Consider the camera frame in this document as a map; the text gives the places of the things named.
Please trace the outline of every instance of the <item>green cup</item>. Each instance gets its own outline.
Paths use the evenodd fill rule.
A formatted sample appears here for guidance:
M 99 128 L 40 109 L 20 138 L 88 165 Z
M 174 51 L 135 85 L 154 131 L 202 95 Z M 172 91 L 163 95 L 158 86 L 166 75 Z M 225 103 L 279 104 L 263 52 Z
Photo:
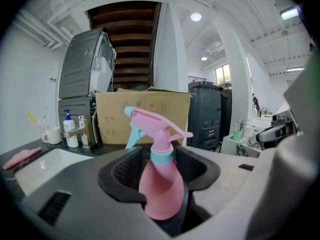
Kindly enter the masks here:
M 239 130 L 234 130 L 233 131 L 233 140 L 235 141 L 235 142 L 240 142 L 240 137 L 241 137 L 241 131 L 239 131 Z

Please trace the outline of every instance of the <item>pink spray bottle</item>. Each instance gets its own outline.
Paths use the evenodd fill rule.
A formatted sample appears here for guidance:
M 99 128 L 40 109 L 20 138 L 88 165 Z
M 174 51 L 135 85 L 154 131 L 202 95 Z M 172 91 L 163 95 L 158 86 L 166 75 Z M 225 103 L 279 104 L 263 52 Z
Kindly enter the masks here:
M 153 138 L 150 160 L 142 173 L 139 192 L 146 196 L 145 213 L 155 220 L 166 220 L 179 210 L 184 199 L 184 183 L 174 160 L 171 141 L 191 138 L 191 132 L 181 130 L 167 118 L 144 109 L 127 106 L 124 113 L 131 117 L 131 135 L 126 149 L 143 136 Z M 172 127 L 177 134 L 170 136 Z

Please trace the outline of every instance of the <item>yellow toothbrush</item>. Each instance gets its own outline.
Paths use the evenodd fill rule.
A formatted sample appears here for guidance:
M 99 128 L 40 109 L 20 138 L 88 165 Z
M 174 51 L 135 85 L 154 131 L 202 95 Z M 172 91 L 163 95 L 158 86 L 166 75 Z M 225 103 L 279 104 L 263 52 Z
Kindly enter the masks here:
M 30 118 L 30 120 L 32 121 L 32 123 L 34 123 L 36 126 L 38 125 L 36 119 L 30 114 L 30 112 L 26 113 L 27 116 Z

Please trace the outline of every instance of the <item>person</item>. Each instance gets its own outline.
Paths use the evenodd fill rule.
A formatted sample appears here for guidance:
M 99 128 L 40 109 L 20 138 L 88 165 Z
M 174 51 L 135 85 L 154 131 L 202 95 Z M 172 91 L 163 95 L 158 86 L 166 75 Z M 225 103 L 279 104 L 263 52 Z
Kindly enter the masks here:
M 258 111 L 257 114 L 259 115 L 259 111 L 260 111 L 259 101 L 256 98 L 254 93 L 252 93 L 252 99 L 253 99 L 253 104 L 254 104 L 256 110 Z

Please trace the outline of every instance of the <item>spray trigger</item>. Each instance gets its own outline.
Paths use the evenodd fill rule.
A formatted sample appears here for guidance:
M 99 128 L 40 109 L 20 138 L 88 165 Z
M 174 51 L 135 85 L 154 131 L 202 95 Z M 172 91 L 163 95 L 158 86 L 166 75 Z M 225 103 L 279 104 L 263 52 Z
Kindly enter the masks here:
M 128 144 L 126 145 L 125 149 L 132 148 L 138 140 L 140 140 L 144 136 L 147 136 L 142 130 L 138 129 L 132 122 L 130 123 L 130 126 L 132 130 Z

